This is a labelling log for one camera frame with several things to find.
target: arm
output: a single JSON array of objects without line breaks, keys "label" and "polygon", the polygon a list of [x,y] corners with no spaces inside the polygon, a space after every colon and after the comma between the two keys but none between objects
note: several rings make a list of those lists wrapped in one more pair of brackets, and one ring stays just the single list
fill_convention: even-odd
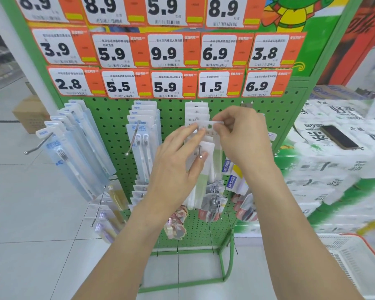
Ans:
[{"label": "arm", "polygon": [[253,191],[278,300],[363,299],[313,231],[277,168],[265,117],[231,106],[213,118],[225,154]]},{"label": "arm", "polygon": [[196,158],[189,171],[186,159],[205,135],[201,129],[185,145],[197,124],[172,132],[157,149],[147,196],[134,208],[116,237],[72,300],[134,300],[151,251],[169,217],[197,182],[208,154]]}]

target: white toothbrush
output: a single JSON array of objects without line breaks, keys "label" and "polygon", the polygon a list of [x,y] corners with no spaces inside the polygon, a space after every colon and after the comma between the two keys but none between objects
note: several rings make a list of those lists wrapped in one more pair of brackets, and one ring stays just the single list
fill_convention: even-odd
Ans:
[{"label": "white toothbrush", "polygon": [[65,151],[60,148],[59,150],[57,150],[57,155],[68,165],[68,167],[70,168],[70,170],[73,172],[73,174],[75,175],[75,177],[78,179],[78,181],[80,182],[80,184],[84,188],[84,190],[88,193],[88,195],[90,196],[90,198],[92,200],[94,200],[95,196],[91,192],[89,184],[85,181],[84,177],[82,177],[79,174],[79,172],[76,170],[75,166],[71,163],[71,161],[68,158],[68,156],[65,153]]},{"label": "white toothbrush", "polygon": [[149,181],[149,172],[147,170],[146,158],[144,156],[143,147],[142,147],[143,144],[142,144],[140,138],[141,138],[140,134],[137,134],[136,138],[135,138],[135,142],[136,142],[136,145],[139,147],[141,164],[142,164],[142,167],[143,167],[144,179],[145,179],[146,182],[148,182]]},{"label": "white toothbrush", "polygon": [[150,150],[150,145],[149,145],[149,134],[143,135],[143,144],[146,148],[147,161],[149,163],[149,175],[150,175],[151,171],[153,170],[153,160],[151,159],[151,150]]}]

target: white shopping basket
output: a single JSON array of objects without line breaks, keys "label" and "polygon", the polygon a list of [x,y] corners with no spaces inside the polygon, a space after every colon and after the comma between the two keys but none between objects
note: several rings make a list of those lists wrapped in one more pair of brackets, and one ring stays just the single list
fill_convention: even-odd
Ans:
[{"label": "white shopping basket", "polygon": [[318,234],[347,277],[366,299],[375,299],[375,252],[359,235]]}]

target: mobile phone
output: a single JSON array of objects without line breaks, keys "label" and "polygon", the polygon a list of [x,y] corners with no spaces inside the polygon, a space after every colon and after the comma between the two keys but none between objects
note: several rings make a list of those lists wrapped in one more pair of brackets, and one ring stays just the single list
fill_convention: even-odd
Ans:
[{"label": "mobile phone", "polygon": [[354,141],[342,133],[336,126],[324,125],[320,127],[320,130],[344,150],[355,150],[359,148]]}]

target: forearm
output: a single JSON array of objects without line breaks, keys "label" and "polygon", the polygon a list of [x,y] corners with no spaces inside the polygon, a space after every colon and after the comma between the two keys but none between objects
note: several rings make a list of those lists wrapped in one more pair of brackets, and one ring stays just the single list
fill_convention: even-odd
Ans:
[{"label": "forearm", "polygon": [[165,222],[143,200],[72,299],[134,300]]},{"label": "forearm", "polygon": [[275,294],[282,299],[362,299],[322,244],[273,164],[247,170]]}]

